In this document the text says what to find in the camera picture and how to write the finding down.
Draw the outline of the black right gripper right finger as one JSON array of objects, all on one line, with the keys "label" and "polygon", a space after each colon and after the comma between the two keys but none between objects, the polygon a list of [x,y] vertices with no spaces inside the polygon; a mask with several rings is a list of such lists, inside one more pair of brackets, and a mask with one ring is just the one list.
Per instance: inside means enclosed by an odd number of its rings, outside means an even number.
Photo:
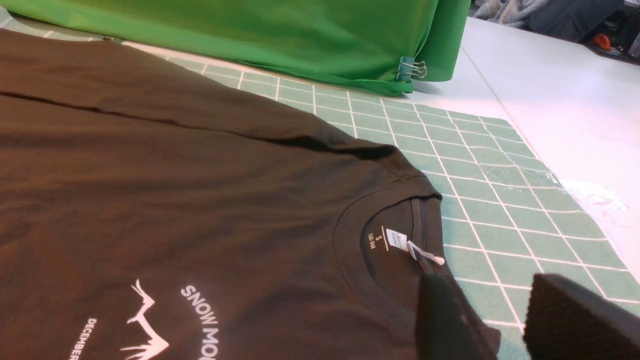
[{"label": "black right gripper right finger", "polygon": [[637,360],[640,319],[565,276],[538,273],[523,341],[533,360]]}]

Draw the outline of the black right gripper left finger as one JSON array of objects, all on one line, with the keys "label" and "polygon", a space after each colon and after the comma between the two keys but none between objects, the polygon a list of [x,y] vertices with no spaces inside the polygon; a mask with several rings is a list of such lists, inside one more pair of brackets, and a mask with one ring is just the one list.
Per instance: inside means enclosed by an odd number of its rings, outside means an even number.
[{"label": "black right gripper left finger", "polygon": [[419,280],[414,342],[419,360],[496,360],[500,331],[478,318],[444,276]]}]

